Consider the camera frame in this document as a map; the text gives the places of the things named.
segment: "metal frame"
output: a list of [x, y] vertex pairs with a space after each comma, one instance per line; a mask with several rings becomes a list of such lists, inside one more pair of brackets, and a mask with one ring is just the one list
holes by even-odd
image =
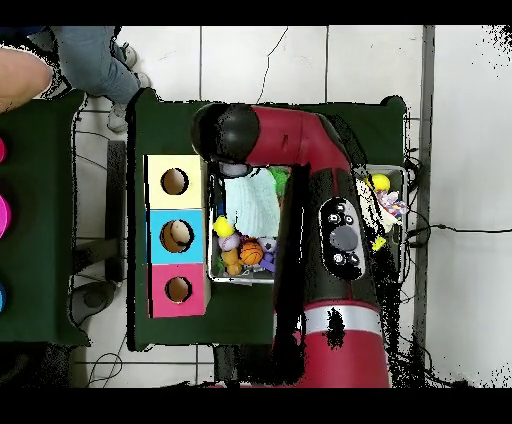
[[[423, 27], [423, 69], [420, 111], [419, 160], [423, 165], [422, 177], [418, 186], [418, 220], [416, 228], [424, 228], [430, 215], [430, 165], [432, 151], [432, 119], [434, 97], [434, 56], [435, 25]], [[425, 347], [427, 332], [427, 269], [428, 269], [428, 234], [418, 234], [417, 241], [422, 247], [416, 249], [416, 273], [414, 296], [413, 340], [418, 346]], [[424, 368], [425, 354], [416, 355], [418, 365]]]

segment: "dark green table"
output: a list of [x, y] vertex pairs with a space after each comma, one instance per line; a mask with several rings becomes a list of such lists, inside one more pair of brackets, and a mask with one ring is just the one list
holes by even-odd
[[[134, 329], [128, 340], [131, 349], [142, 350], [153, 343], [236, 345], [272, 341], [272, 286], [269, 285], [212, 284], [212, 297], [204, 316], [150, 319], [147, 315], [143, 156], [194, 154], [190, 138], [192, 117], [204, 104], [160, 102], [152, 89], [146, 89], [134, 105], [128, 137], [128, 186], [132, 186], [128, 191], [129, 238], [135, 238], [134, 244], [128, 243], [131, 309], [128, 325]], [[340, 135], [348, 140], [354, 161], [364, 160], [359, 149], [362, 147], [368, 163], [403, 165], [406, 109], [401, 98], [386, 99], [382, 105], [329, 103], [296, 107], [330, 118]]]
[[0, 282], [8, 291], [0, 343], [88, 345], [87, 335], [70, 319], [69, 277], [106, 260], [106, 278], [123, 279], [123, 141], [108, 142], [106, 240], [77, 247], [73, 239], [71, 136], [83, 101], [83, 92], [72, 91], [0, 114], [0, 137], [9, 150], [0, 164], [0, 193], [12, 208], [12, 224], [0, 239]]

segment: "person's hand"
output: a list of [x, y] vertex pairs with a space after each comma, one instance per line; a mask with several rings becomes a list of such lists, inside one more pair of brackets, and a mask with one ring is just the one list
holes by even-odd
[[37, 56], [0, 47], [0, 113], [20, 107], [45, 91], [53, 70]]

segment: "red robot arm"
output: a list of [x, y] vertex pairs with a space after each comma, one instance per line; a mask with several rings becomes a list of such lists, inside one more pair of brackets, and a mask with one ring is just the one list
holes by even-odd
[[[210, 104], [196, 114], [192, 140], [206, 161], [292, 168], [274, 283], [278, 380], [294, 387], [389, 387], [355, 182], [330, 122], [300, 110]], [[279, 375], [286, 368], [293, 370]]]

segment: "shape sorter box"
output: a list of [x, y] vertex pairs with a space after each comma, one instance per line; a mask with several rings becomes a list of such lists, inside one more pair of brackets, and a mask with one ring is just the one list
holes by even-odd
[[[204, 315], [210, 300], [210, 284], [204, 264], [150, 265], [150, 317], [174, 318]], [[169, 285], [176, 278], [188, 285], [186, 300], [178, 303], [169, 297]]]
[[[201, 209], [203, 207], [203, 161], [199, 155], [147, 155], [148, 209]], [[164, 190], [168, 171], [177, 170], [185, 179], [181, 194]]]
[[[148, 155], [144, 168], [149, 316], [204, 315], [210, 281], [204, 265], [203, 162], [197, 155]], [[188, 229], [186, 240], [174, 239], [176, 227]]]
[[[169, 222], [182, 221], [192, 230], [191, 243], [185, 250], [172, 253], [163, 245], [160, 234]], [[210, 280], [205, 271], [204, 213], [201, 209], [150, 210], [148, 245], [148, 295], [151, 318], [204, 315], [210, 300]], [[173, 285], [182, 293], [171, 296]]]
[[[160, 238], [167, 223], [182, 221], [192, 231], [188, 248], [172, 253], [163, 245]], [[152, 265], [190, 264], [205, 262], [204, 212], [201, 209], [189, 210], [150, 210], [149, 211], [150, 251], [148, 260]]]

